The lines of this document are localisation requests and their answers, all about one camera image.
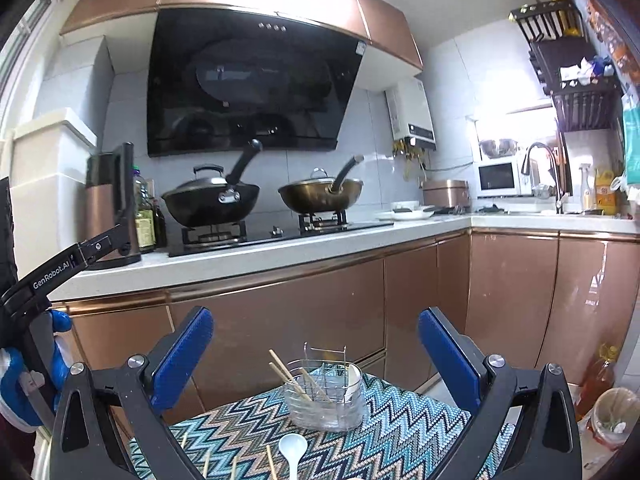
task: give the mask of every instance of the pan handle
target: pan handle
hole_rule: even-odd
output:
[[[217,164],[201,164],[199,166],[193,167],[193,174],[197,174],[199,171],[204,171],[204,170],[217,171],[220,175],[222,175],[223,171],[225,171],[225,168]]]
[[[338,193],[342,187],[344,179],[347,178],[347,174],[358,164],[364,160],[364,155],[353,155],[350,160],[344,165],[344,168],[340,170],[338,176],[335,177],[334,183],[329,188],[329,193]]]
[[[238,182],[240,182],[240,177],[244,173],[244,170],[246,169],[249,162],[251,162],[254,156],[256,156],[261,151],[262,143],[257,139],[252,139],[247,147],[245,147],[242,155],[240,155],[240,158],[231,170],[231,173],[226,176],[226,183],[229,186],[235,186]]]

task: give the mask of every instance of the water heater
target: water heater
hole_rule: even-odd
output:
[[[403,79],[385,91],[394,140],[404,139],[412,146],[436,149],[436,138],[422,81]]]

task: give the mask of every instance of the microwave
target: microwave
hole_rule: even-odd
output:
[[[478,198],[497,196],[532,196],[532,188],[540,183],[538,163],[530,160],[530,175],[520,173],[524,152],[491,158],[475,164]]]

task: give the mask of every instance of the zigzag pattern fabric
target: zigzag pattern fabric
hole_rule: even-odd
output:
[[[190,418],[171,430],[178,442],[188,432],[185,452],[200,471],[210,449],[209,479],[228,480],[237,455],[237,479],[269,480],[266,444],[271,446],[278,478],[288,478],[289,466],[278,451],[278,440],[287,433],[301,433],[308,450],[298,469],[300,480],[424,480],[471,418],[468,412],[370,375],[364,375],[364,396],[362,425],[349,433],[295,427],[279,388]],[[502,427],[479,479],[494,475],[513,431],[512,424]],[[135,439],[130,450],[140,478],[153,479]]]

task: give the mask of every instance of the countertop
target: countertop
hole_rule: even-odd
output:
[[[391,226],[175,258],[169,258],[166,253],[160,252],[144,254],[140,262],[129,266],[80,272],[52,292],[49,299],[71,301],[206,282],[335,258],[469,227],[640,234],[640,224],[635,221],[607,217],[543,214],[435,216],[423,221],[396,222]]]

